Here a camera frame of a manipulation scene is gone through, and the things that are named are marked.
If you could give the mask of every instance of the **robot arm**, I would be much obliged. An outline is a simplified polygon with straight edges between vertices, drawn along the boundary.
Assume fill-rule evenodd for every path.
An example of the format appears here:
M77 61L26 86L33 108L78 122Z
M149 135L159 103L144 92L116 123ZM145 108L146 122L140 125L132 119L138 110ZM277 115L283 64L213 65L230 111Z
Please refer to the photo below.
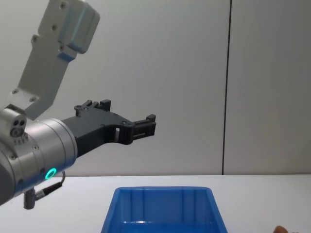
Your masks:
M99 18L83 0L50 0L18 87L0 109L0 205L24 193L24 207L32 209L62 182L39 192L34 187L77 157L104 143L128 145L154 135L154 115L131 122L110 112L109 100L77 105L75 116L63 121L27 123L52 105L68 63L87 51Z

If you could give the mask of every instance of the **blue plastic bin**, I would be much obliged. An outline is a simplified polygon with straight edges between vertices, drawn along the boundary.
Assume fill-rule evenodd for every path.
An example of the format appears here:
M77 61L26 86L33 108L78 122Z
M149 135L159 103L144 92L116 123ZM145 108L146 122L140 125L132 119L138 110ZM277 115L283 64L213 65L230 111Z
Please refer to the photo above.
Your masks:
M227 233L205 187L128 187L113 196L102 233Z

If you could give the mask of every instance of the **white wall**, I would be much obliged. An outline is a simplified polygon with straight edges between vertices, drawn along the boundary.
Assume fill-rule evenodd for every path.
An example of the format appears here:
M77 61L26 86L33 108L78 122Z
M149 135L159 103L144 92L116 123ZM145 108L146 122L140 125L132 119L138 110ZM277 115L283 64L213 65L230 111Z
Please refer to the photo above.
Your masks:
M225 174L311 172L311 1L233 0Z
M39 119L64 119L88 99L111 99L113 112L130 120L154 113L158 125L154 137L79 158L68 174L220 174L229 0L88 2L101 14L93 42ZM18 83L47 3L0 8L1 98Z

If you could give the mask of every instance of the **hand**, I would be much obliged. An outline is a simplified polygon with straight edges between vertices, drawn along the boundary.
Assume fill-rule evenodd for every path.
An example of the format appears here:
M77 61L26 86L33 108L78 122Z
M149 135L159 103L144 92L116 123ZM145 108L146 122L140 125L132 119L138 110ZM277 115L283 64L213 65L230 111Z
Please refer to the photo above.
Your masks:
M288 231L281 226L277 226L273 233L288 233Z

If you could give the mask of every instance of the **white table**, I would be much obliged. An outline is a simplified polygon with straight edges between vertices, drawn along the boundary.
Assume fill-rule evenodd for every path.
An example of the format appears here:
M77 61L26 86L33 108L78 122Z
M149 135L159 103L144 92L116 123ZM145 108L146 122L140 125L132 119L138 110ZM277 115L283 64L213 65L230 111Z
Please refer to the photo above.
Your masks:
M52 178L37 187L59 181ZM23 209L23 196L0 207L0 233L100 233L113 192L122 186L212 189L229 233L311 232L311 175L73 177Z

